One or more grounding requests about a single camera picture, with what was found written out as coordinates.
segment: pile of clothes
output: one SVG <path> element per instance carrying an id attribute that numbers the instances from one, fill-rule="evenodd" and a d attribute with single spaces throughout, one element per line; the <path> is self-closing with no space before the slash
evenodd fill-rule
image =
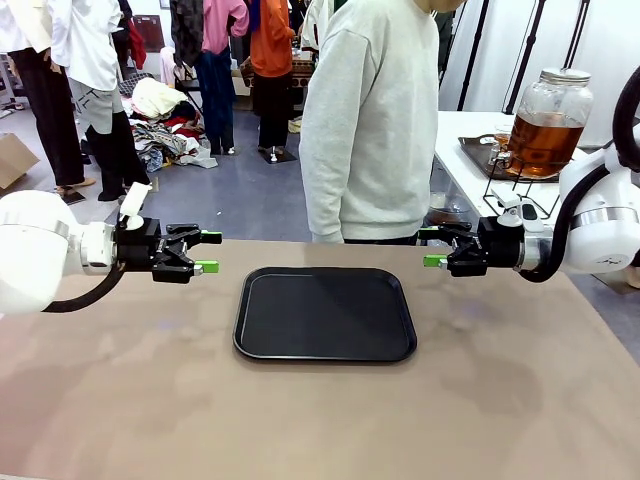
<path id="1" fill-rule="evenodd" d="M 130 96 L 123 98 L 123 105 L 147 172 L 174 163 L 205 168 L 217 165 L 209 158 L 210 150 L 200 143 L 204 135 L 200 114 L 183 93 L 142 75 L 121 85 L 121 93 Z"/>

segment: hand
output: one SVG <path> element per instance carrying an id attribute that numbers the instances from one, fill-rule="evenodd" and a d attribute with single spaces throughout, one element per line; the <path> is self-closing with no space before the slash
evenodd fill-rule
<path id="1" fill-rule="evenodd" d="M 13 61 L 13 58 L 9 57 L 9 71 L 11 74 L 20 80 L 20 72 L 18 72 L 18 67 L 16 67 L 16 63 Z"/>
<path id="2" fill-rule="evenodd" d="M 58 65 L 56 62 L 54 62 L 53 60 L 51 60 L 51 71 L 53 73 L 58 73 L 58 74 L 62 74 L 62 70 L 60 68 L 60 65 Z"/>

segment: tray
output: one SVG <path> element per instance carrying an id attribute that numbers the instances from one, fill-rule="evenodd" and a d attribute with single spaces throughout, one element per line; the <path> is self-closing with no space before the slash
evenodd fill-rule
<path id="1" fill-rule="evenodd" d="M 236 348 L 258 360 L 393 363 L 416 349 L 400 281 L 372 268 L 256 270 L 245 280 Z"/>
<path id="2" fill-rule="evenodd" d="M 518 175 L 515 173 L 509 173 L 504 170 L 500 164 L 495 166 L 495 171 L 493 169 L 493 165 L 489 165 L 489 155 L 491 154 L 491 148 L 493 147 L 493 142 L 487 141 L 487 139 L 494 138 L 493 134 L 488 135 L 480 135 L 479 137 L 469 138 L 469 137 L 459 137 L 458 141 L 460 142 L 460 146 L 462 147 L 462 151 L 467 154 L 467 156 L 476 164 L 476 166 L 482 170 L 482 172 L 487 176 L 487 178 L 492 178 L 493 180 L 518 180 Z M 529 178 L 521 178 L 520 181 L 529 183 L 558 183 L 558 179 L 560 178 L 560 174 L 554 175 L 551 178 L 545 178 L 542 180 L 539 179 L 529 179 Z"/>

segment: beige table surface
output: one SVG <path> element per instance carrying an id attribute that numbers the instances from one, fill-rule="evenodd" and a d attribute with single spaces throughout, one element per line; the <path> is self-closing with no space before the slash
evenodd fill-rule
<path id="1" fill-rule="evenodd" d="M 225 241 L 189 286 L 0 321 L 0 473 L 47 479 L 637 480 L 640 373 L 560 275 L 453 279 L 418 247 Z M 258 364 L 232 330 L 263 266 L 387 269 L 418 349 L 395 366 Z M 96 279 L 65 280 L 61 297 Z"/>

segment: black pole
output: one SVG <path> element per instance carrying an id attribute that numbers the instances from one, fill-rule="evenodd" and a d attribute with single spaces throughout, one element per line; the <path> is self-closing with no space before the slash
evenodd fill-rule
<path id="1" fill-rule="evenodd" d="M 524 55 L 522 55 L 522 62 L 520 63 L 520 70 L 518 70 L 516 82 L 513 85 L 511 99 L 509 100 L 507 108 L 503 111 L 503 113 L 506 113 L 507 115 L 513 115 L 513 107 L 515 107 L 516 101 L 518 100 L 518 95 L 520 94 L 520 88 L 522 87 L 524 74 L 527 72 L 529 60 L 531 59 L 531 52 L 533 51 L 533 46 L 535 45 L 536 40 L 538 39 L 536 35 L 538 34 L 538 29 L 540 28 L 540 20 L 542 19 L 542 12 L 544 11 L 544 6 L 546 3 L 547 0 L 538 0 L 538 11 L 536 12 L 535 19 L 533 20 L 529 38 L 527 38 L 527 48 L 525 48 Z"/>
<path id="2" fill-rule="evenodd" d="M 449 45 L 447 46 L 447 55 L 444 57 L 444 63 L 442 64 L 442 72 L 440 72 L 440 86 L 442 86 L 442 82 L 444 81 L 444 74 L 447 73 L 447 68 L 449 67 L 449 58 L 451 57 L 451 50 L 453 50 L 453 42 L 456 39 L 456 35 L 458 34 L 458 29 L 460 28 L 460 22 L 462 22 L 462 17 L 464 16 L 464 10 L 467 8 L 467 4 L 464 3 L 462 5 L 462 11 L 460 12 L 460 18 L 458 19 L 458 26 L 456 27 L 456 31 L 453 32 L 451 38 L 449 39 Z"/>
<path id="3" fill-rule="evenodd" d="M 484 22 L 487 19 L 488 9 L 489 9 L 489 0 L 484 0 L 484 3 L 482 4 L 482 10 L 480 10 L 480 19 L 478 20 L 476 37 L 473 40 L 473 48 L 471 49 L 471 56 L 469 57 L 467 74 L 465 75 L 464 83 L 462 84 L 462 93 L 460 94 L 460 101 L 458 102 L 459 112 L 461 112 L 462 109 L 464 108 L 464 102 L 467 99 L 467 92 L 469 91 L 469 83 L 471 82 L 471 74 L 473 73 L 473 66 L 476 63 L 476 57 L 478 56 L 478 47 L 480 46 L 480 39 L 482 38 L 482 30 L 484 29 Z"/>
<path id="4" fill-rule="evenodd" d="M 571 45 L 567 52 L 567 59 L 564 61 L 564 68 L 573 67 L 573 61 L 576 59 L 576 53 L 578 53 L 578 45 L 580 45 L 580 39 L 582 38 L 582 31 L 584 25 L 587 22 L 587 15 L 589 14 L 589 6 L 591 0 L 582 0 L 580 5 L 580 12 L 578 13 L 578 20 L 576 22 L 576 28 L 573 30 L 573 37 L 571 38 Z"/>

